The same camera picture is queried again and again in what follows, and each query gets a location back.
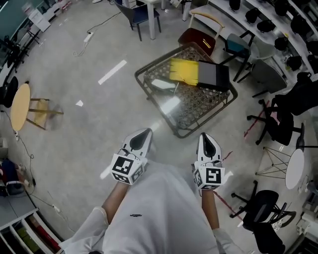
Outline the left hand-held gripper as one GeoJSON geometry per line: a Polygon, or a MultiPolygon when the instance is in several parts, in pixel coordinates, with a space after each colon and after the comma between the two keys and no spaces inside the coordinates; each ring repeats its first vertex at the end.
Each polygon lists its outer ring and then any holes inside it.
{"type": "Polygon", "coordinates": [[[110,164],[110,173],[114,180],[133,185],[146,171],[146,158],[153,139],[151,128],[139,129],[128,135],[123,141],[123,148],[113,155],[110,164]]]}

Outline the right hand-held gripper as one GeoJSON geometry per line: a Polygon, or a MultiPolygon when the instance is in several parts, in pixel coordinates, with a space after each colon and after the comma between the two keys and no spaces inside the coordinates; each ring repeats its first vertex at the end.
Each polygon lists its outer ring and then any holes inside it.
{"type": "Polygon", "coordinates": [[[222,150],[210,135],[201,133],[197,147],[197,161],[192,164],[194,182],[199,190],[215,190],[234,174],[223,167],[222,150]]]}

